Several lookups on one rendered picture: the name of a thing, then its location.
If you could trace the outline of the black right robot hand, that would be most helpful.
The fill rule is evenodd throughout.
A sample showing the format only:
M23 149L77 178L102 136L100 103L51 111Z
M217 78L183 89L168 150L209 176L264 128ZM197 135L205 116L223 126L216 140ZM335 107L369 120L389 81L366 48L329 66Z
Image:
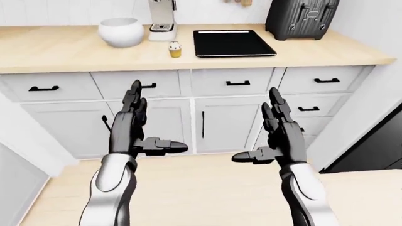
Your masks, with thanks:
M291 109L277 88L269 90L270 104L263 103L263 127L268 132L268 146L255 151L240 152L231 158L235 163L269 164L277 161L280 166L307 161L307 151L302 130L291 118Z

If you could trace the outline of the cupcake with yellow wrapper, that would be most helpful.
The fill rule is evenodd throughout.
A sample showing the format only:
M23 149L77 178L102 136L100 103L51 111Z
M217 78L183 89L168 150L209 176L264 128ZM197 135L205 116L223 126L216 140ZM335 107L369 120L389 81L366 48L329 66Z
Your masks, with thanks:
M171 41L169 43L168 50L172 58L180 58L182 54L182 46L177 41Z

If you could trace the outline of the black toaster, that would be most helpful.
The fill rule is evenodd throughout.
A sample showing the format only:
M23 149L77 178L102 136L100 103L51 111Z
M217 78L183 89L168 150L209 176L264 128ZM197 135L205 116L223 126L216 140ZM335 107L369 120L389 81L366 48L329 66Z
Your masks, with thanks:
M265 31L276 40L314 39L326 34L340 0L272 0Z

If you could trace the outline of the hanging wooden utensils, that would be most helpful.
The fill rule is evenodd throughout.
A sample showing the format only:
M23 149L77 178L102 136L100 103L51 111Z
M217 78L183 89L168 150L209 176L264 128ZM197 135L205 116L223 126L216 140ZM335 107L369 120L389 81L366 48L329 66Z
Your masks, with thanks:
M240 4L242 7L250 7L253 4L253 0L223 0L225 3L231 3L232 1Z

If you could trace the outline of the black rectangular tray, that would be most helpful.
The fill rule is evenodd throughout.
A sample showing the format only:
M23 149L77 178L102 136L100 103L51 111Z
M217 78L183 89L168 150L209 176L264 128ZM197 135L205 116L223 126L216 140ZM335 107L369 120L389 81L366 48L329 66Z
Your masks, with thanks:
M272 49L253 30L193 31L195 56L199 58L273 57Z

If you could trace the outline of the white espresso machine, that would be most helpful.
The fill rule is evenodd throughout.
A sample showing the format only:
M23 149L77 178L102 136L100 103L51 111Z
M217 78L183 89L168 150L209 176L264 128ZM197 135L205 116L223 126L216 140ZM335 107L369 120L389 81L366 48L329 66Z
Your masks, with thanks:
M148 0L151 13L151 26L148 39L155 42L174 41L177 35L177 24L174 12L175 0Z

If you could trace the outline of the black appliance front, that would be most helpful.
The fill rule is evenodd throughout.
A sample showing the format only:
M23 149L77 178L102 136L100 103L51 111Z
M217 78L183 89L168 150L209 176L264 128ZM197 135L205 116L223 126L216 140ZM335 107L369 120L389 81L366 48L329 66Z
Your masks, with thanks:
M320 173L392 169L402 170L402 103Z

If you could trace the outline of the white round bowl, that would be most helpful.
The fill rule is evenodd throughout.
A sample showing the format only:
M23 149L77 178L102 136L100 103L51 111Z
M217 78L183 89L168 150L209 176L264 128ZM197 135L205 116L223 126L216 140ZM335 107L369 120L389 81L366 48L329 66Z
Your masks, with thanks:
M114 48L137 46L144 34L144 26L135 18L109 18L98 25L99 37Z

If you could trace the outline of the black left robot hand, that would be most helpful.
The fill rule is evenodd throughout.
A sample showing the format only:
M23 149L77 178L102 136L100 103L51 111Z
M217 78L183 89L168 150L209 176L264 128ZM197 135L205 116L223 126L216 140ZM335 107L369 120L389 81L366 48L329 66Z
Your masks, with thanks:
M116 114L109 136L109 153L127 154L137 158L145 156L165 156L188 151L185 143L145 137L143 126L147 122L147 100L141 96L142 85L135 80L123 97L122 109Z

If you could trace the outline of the white kitchen cabinet unit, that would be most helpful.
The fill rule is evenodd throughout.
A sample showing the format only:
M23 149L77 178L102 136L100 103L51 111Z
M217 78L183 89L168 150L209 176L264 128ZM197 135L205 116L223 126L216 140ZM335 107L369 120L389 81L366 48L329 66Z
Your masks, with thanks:
M74 158L100 158L108 151L109 131L122 98L135 80L148 100L144 133L188 145L187 154L253 150L266 145L260 107L277 87L310 144L371 73L371 65L189 69L161 71L22 73L0 75L0 92L19 103ZM316 83L315 78L339 83ZM250 81L227 86L226 81ZM29 92L32 86L56 91ZM300 112L298 107L319 111ZM205 136L202 139L202 111Z

